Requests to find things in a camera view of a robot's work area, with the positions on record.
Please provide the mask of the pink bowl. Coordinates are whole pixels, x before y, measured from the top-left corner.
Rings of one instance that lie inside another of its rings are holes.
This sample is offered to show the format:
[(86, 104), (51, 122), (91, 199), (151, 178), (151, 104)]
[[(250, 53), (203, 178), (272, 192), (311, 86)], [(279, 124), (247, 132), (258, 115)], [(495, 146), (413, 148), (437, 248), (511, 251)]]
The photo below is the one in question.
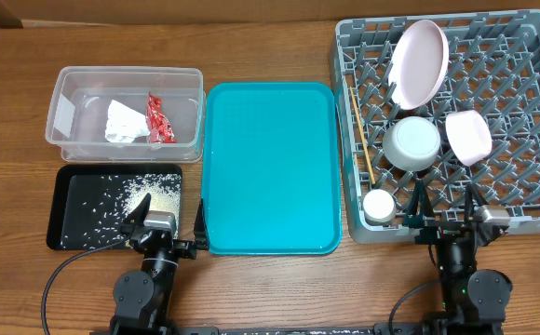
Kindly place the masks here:
[(475, 110), (448, 114), (445, 130), (453, 153), (464, 166), (474, 165), (492, 151), (489, 126)]

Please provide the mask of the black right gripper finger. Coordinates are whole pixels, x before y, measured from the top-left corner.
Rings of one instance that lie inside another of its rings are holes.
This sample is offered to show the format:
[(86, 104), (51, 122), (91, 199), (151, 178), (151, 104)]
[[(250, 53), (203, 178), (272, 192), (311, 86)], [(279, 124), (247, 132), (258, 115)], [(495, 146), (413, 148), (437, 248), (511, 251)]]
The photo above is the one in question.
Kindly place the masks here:
[(433, 220), (435, 212), (431, 206), (424, 183), (419, 180), (415, 183), (412, 197), (407, 206), (407, 221)]
[(465, 203), (464, 203), (464, 221), (472, 221), (475, 213), (475, 207), (481, 207), (487, 204), (487, 201), (479, 191), (476, 183), (469, 183), (465, 188)]

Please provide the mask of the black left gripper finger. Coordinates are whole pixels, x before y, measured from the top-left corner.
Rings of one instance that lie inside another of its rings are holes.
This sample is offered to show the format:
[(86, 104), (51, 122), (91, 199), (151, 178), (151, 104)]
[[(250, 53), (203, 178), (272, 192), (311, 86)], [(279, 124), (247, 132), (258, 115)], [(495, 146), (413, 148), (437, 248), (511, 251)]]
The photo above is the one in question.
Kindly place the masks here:
[(149, 212), (151, 195), (147, 193), (137, 207), (135, 207), (123, 220), (122, 228), (135, 228), (143, 226), (143, 222)]
[(198, 205), (196, 220), (194, 224), (195, 244), (198, 250), (209, 250), (209, 235), (205, 222), (204, 200), (201, 199)]

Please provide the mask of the red snack wrapper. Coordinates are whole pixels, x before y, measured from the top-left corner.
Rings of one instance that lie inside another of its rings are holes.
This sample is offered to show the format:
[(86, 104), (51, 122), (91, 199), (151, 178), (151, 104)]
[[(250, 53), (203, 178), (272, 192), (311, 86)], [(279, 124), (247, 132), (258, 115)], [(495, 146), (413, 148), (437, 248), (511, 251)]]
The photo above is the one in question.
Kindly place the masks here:
[(170, 121), (162, 113), (162, 100), (152, 93), (146, 104), (146, 123), (150, 130), (149, 142), (175, 143), (175, 135)]

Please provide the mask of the white round plate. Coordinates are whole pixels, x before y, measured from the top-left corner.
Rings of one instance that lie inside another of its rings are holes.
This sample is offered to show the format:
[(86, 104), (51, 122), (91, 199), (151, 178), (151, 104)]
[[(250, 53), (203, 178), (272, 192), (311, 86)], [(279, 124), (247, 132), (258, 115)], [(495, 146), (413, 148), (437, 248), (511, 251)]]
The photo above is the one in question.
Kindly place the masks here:
[(392, 54), (387, 83), (402, 110), (429, 102), (439, 91), (450, 57), (445, 33), (432, 20), (419, 20), (400, 37)]

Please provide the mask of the cream paper cup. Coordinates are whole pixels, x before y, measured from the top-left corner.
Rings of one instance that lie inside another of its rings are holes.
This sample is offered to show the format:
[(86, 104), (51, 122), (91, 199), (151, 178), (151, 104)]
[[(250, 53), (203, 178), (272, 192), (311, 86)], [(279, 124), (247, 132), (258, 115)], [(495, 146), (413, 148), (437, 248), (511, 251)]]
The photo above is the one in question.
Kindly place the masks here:
[(391, 193), (382, 189), (369, 191), (362, 201), (366, 223), (369, 225), (388, 225), (396, 215), (396, 204)]

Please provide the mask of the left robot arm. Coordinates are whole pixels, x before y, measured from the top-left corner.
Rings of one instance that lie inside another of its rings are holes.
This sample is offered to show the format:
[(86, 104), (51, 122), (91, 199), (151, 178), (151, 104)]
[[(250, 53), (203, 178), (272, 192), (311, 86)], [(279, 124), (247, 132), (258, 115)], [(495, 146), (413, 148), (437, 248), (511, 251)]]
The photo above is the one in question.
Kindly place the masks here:
[(193, 241), (176, 238), (174, 214), (151, 210), (150, 203), (147, 194), (120, 225), (122, 235), (143, 260), (139, 270), (126, 272), (115, 282), (115, 314), (108, 330), (112, 335), (180, 334), (168, 319), (178, 261), (194, 260), (199, 250), (209, 249), (203, 203), (198, 206)]

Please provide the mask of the grey-white bowl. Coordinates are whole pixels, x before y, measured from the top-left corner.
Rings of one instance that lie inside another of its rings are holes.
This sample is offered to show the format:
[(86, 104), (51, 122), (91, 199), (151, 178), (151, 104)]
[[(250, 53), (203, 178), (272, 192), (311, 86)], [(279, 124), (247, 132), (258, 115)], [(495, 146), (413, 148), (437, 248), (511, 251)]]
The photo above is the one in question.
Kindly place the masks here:
[(438, 129), (418, 116), (403, 118), (383, 137), (383, 151), (388, 162), (410, 172), (430, 168), (436, 161), (440, 145)]

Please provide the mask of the wooden chopstick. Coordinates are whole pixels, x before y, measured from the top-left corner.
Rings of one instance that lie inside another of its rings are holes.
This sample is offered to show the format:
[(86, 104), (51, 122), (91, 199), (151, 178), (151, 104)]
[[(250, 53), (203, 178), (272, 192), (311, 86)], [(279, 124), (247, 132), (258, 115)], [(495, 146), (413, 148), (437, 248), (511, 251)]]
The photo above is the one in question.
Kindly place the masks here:
[(356, 122), (357, 122), (357, 126), (358, 126), (358, 133), (359, 133), (359, 136), (360, 136), (360, 139), (361, 139), (362, 151), (364, 153), (366, 167), (367, 167), (367, 170), (368, 170), (368, 173), (369, 173), (369, 176), (370, 176), (371, 185), (373, 186), (373, 185), (375, 185), (376, 180), (375, 180), (375, 176), (374, 176), (372, 165), (371, 165), (371, 160), (370, 160), (369, 151), (368, 151), (368, 144), (367, 144), (367, 140), (366, 140), (365, 133), (364, 133), (363, 123), (362, 123), (361, 117), (360, 117), (360, 112), (359, 112), (359, 108), (358, 108), (357, 99), (356, 99), (356, 96), (355, 96), (354, 89), (352, 87), (349, 87), (348, 89), (349, 89), (351, 101), (352, 101), (352, 104), (353, 104), (353, 110), (354, 110), (355, 117), (356, 117)]

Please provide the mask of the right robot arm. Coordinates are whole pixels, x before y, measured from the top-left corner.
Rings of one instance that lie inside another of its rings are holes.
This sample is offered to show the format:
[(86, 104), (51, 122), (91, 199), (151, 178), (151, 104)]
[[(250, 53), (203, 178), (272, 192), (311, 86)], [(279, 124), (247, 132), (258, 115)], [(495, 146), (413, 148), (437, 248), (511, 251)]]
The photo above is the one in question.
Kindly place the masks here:
[(427, 245), (439, 277), (406, 293), (392, 308), (388, 331), (395, 332), (394, 316), (408, 298), (439, 284), (443, 310), (424, 316), (414, 327), (417, 334), (501, 334), (506, 320), (513, 284), (496, 270), (479, 270), (476, 259), (481, 247), (505, 234), (510, 216), (501, 206), (489, 204), (474, 183), (464, 195), (464, 218), (460, 221), (437, 219), (422, 181), (415, 183), (403, 225), (416, 229), (414, 241)]

